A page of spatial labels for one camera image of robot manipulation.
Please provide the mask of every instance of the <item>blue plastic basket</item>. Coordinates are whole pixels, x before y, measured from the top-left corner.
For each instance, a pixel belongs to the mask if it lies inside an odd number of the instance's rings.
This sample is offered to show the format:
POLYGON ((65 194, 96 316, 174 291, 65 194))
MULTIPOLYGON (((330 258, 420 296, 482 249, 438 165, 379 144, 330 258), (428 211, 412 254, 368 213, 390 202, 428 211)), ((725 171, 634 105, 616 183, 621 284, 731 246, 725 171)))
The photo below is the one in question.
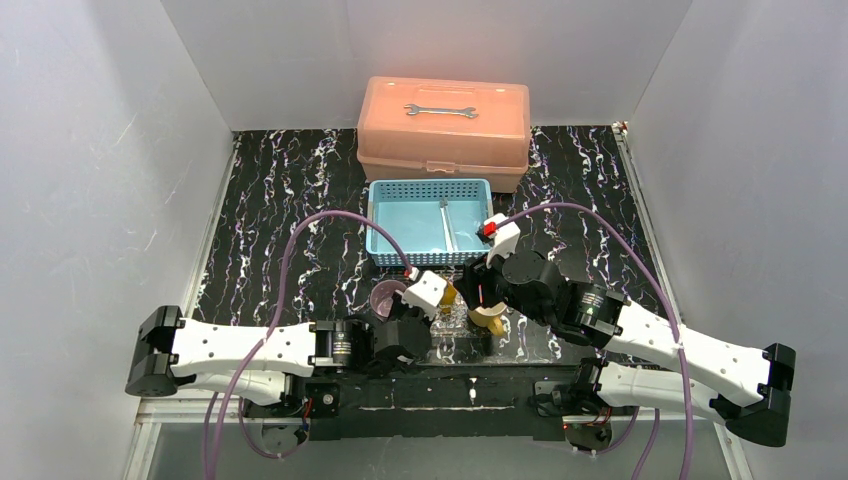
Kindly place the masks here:
MULTIPOLYGON (((377 180, 368 191, 368 218, 397 240, 413 265, 459 265, 487 253, 489 246, 477 231, 492 215, 492 192, 484 179, 377 180), (442 199, 453 235, 445 232, 442 199)), ((371 228, 365 250, 379 267, 403 265, 391 244, 371 228)))

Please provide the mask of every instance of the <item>floor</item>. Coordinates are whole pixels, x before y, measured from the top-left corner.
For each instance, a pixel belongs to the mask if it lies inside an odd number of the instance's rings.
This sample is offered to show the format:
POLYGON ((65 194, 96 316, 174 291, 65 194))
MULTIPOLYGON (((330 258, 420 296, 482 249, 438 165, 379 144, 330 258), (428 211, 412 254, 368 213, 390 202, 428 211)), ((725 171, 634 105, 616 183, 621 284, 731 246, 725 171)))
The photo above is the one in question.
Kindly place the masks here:
MULTIPOLYGON (((591 206, 653 265, 612 129, 536 127, 532 133, 530 168, 515 194, 495 195, 495 212, 509 215, 543 201, 591 206)), ((356 159, 353 129, 244 132, 235 149, 194 318, 264 325, 275 308, 279 261, 294 226, 325 209, 364 215, 368 187, 356 159)), ((551 211, 519 225, 519 249, 547 254, 570 278, 606 285, 649 309, 658 308, 646 279, 594 221, 551 211)), ((400 272, 376 267, 364 252, 363 238, 359 225, 335 220, 317 223, 298 240, 284 324, 335 319, 370 308, 371 288, 400 272)), ((443 272, 451 274, 449 269, 443 272)), ((517 312, 510 313, 504 337, 492 337, 468 323, 462 308, 437 320, 428 362, 576 364, 594 355, 517 312)))

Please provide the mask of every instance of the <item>white panel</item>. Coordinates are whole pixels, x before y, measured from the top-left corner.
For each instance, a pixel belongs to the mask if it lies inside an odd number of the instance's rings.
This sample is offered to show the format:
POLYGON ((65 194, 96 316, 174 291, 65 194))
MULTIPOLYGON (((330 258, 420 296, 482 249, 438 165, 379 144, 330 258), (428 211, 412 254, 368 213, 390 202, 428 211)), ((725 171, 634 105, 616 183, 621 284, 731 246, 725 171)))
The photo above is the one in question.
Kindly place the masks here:
POLYGON ((845 2, 697 0, 630 125, 685 319, 798 351, 786 447, 745 445, 756 478, 848 478, 846 85, 845 2))
MULTIPOLYGON (((621 310, 614 335, 606 349, 633 355, 660 367, 680 372, 677 344, 668 320, 633 303, 621 310)), ((758 388, 769 380, 771 363, 757 348, 740 347, 700 332, 680 327, 680 341, 686 351, 689 374, 693 380, 716 390, 740 407, 763 399, 758 388)))
MULTIPOLYGON (((638 405, 659 408, 662 412, 685 410, 683 403, 683 379, 675 372, 625 367, 610 362, 601 370, 598 378, 601 391, 598 396, 611 407, 638 405)), ((693 415, 724 425, 724 419, 710 407, 710 400, 718 398, 718 392, 692 380, 693 415)))
POLYGON ((0 6, 0 464, 119 478, 138 324, 183 302, 231 134, 159 2, 0 6))
POLYGON ((369 77, 523 83, 535 124, 628 119, 691 0, 163 0, 234 130, 353 127, 369 77))
MULTIPOLYGON (((267 327, 218 326, 190 318, 183 320, 186 325, 176 331, 172 350, 179 355, 177 363, 171 366, 175 377, 205 372, 235 373, 246 353, 268 332, 267 327)), ((246 370, 311 377, 315 370, 309 364, 309 358, 315 356, 315 332, 310 331, 311 326, 301 323, 279 327, 256 352, 246 370)))
MULTIPOLYGON (((207 391, 225 393, 235 374, 234 370, 225 373, 201 373, 195 381, 180 386, 180 391, 194 390, 195 395, 203 395, 208 393, 207 391)), ((233 396, 246 398, 257 405, 279 403, 287 393, 285 373, 259 370, 242 372, 233 389, 233 396)))

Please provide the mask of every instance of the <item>purple cable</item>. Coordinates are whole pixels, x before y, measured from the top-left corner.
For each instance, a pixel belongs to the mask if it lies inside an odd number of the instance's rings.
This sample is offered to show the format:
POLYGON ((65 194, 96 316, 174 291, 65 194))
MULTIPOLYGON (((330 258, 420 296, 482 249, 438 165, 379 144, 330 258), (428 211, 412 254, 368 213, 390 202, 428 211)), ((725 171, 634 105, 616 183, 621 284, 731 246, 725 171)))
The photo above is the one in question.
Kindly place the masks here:
POLYGON ((654 441, 657 439, 657 434, 660 433, 660 409, 654 409, 654 426, 651 427, 651 436, 648 438, 648 444, 645 445, 645 450, 642 451, 642 456, 639 457, 639 463, 633 469, 633 475, 630 480, 637 480, 639 474, 642 473, 642 467, 645 466, 645 461, 648 460, 648 455, 651 453, 651 448, 654 447, 654 441))
POLYGON ((200 458, 203 460, 203 476, 209 475, 208 463, 206 462, 206 450, 209 443, 209 419, 212 418, 212 409, 215 407, 215 400, 218 400, 218 392, 212 394, 212 399, 209 400, 209 406, 206 408, 206 416, 203 417, 203 439, 200 441, 200 458))
MULTIPOLYGON (((654 291, 657 292, 657 296, 660 299, 660 303, 663 306, 666 314, 668 315, 668 324, 671 327, 671 334, 674 337, 674 341, 680 343, 680 328, 677 326, 677 317, 674 315, 674 310, 671 308, 671 302, 668 301, 668 298, 665 296, 665 293, 660 288, 659 282, 651 275, 651 272, 648 270, 648 267, 642 262, 642 260, 636 255, 636 252, 630 248, 630 245, 624 240, 624 238, 619 234, 616 229, 610 225, 606 220, 603 219, 600 215, 593 212, 592 210, 584 207, 583 205, 578 205, 576 203, 563 203, 563 202, 553 202, 547 203, 543 205, 536 205, 535 207, 530 207, 523 212, 516 213, 515 215, 507 218, 503 222, 500 222, 496 225, 497 228, 500 228, 504 225, 512 223, 519 218, 526 217, 531 213, 538 212, 539 210, 547 210, 549 208, 570 208, 574 210, 581 211, 588 215, 591 215, 595 220, 598 221, 612 236, 615 240, 621 244, 624 251, 627 252, 627 255, 633 259, 636 263, 636 266, 639 267, 639 270, 642 272, 648 282, 651 284, 651 287, 654 291)), ((692 390, 689 386, 689 362, 686 361, 686 353, 683 351, 683 348, 679 348, 677 350, 677 357, 680 360, 680 376, 683 377, 683 409, 686 415, 686 441, 683 447, 683 464, 680 466, 680 480, 685 480, 689 478, 689 468, 692 465, 692 456, 695 454, 694 445, 695 445, 695 424, 692 416, 692 390)))
POLYGON ((412 264, 409 263, 409 259, 406 257, 406 254, 400 249, 400 246, 397 244, 394 238, 389 235, 382 227, 377 225, 376 223, 368 220, 362 215, 357 215, 352 212, 345 212, 343 210, 328 210, 326 212, 319 212, 315 215, 308 217, 306 220, 302 221, 297 228, 295 228, 294 232, 292 232, 291 237, 289 237, 288 242, 286 243, 286 249, 283 253, 283 261, 281 262, 280 267, 280 293, 277 295, 277 306, 274 309, 274 317, 271 320, 271 324, 268 326, 268 332, 265 334, 265 338, 256 342, 256 345, 247 353, 244 359, 239 363, 238 368, 236 368, 235 373, 233 373, 233 378, 230 380, 229 385, 227 385, 227 389, 224 391, 224 397, 221 399, 221 409, 218 411, 218 420, 215 422, 215 433, 212 439, 212 453, 209 455, 208 464, 206 468, 206 480, 215 480, 215 469, 218 465, 218 455, 221 450, 221 434, 224 429, 224 418, 227 415, 227 406, 230 403, 230 399, 233 396, 233 391, 236 388, 236 383, 238 383, 238 379, 241 377, 241 374, 247 369, 247 366, 250 364, 250 361, 253 360, 253 357, 256 356, 256 353, 262 346, 265 344, 265 341, 271 337, 276 330, 277 325, 280 323, 280 318, 283 315, 283 305, 286 299, 286 277, 288 274, 289 262, 291 261, 292 254, 294 253, 294 247, 297 243, 297 237, 306 230, 313 222, 320 220, 324 217, 343 217, 351 220, 356 220, 360 223, 363 223, 377 232, 380 233, 395 249, 395 251, 400 256, 401 262, 403 262, 407 271, 412 271, 412 264))
POLYGON ((244 439, 247 442, 247 446, 250 447, 251 450, 256 452, 257 455, 263 456, 265 458, 274 458, 274 459, 280 458, 279 455, 271 453, 271 452, 266 452, 265 450, 262 450, 261 448, 259 448, 258 445, 253 443, 253 439, 250 438, 250 432, 247 431, 247 425, 244 424, 244 414, 243 414, 243 412, 244 412, 244 399, 239 398, 239 414, 238 414, 239 427, 241 427, 241 434, 244 435, 244 439))
MULTIPOLYGON (((631 431, 633 431, 633 426, 636 425, 636 417, 638 417, 638 416, 639 416, 639 407, 636 407, 636 410, 633 412, 633 416, 630 417, 630 423, 628 423, 627 428, 624 429, 624 433, 622 433, 620 437, 616 438, 615 441, 612 442, 609 447, 607 447, 607 448, 605 448, 605 449, 603 449, 599 452, 595 452, 595 455, 603 455, 605 453, 609 453, 609 452, 615 450, 616 448, 618 448, 619 445, 624 443, 624 439, 627 438, 630 435, 631 431)), ((578 451, 583 452, 583 453, 587 453, 587 454, 591 454, 591 452, 587 452, 585 450, 578 450, 578 451)))
MULTIPOLYGON (((630 435, 630 432, 633 431, 633 427, 636 425, 636 417, 638 417, 638 416, 639 416, 639 407, 636 407, 636 410, 633 411, 633 416, 630 417, 630 423, 628 423, 627 428, 624 429, 624 433, 622 433, 620 437, 616 438, 615 441, 612 442, 609 447, 607 447, 603 450, 595 450, 594 454, 595 455, 603 455, 605 453, 610 453, 611 451, 618 448, 622 443, 624 443, 624 440, 630 435)), ((567 449, 562 449, 562 448, 550 447, 548 445, 545 445, 545 444, 539 443, 539 442, 530 442, 530 443, 532 443, 533 445, 543 447, 543 448, 550 448, 552 450, 559 450, 559 451, 563 451, 563 452, 577 451, 577 452, 583 453, 585 455, 592 455, 592 451, 590 451, 590 450, 574 450, 574 449, 567 450, 567 449)))

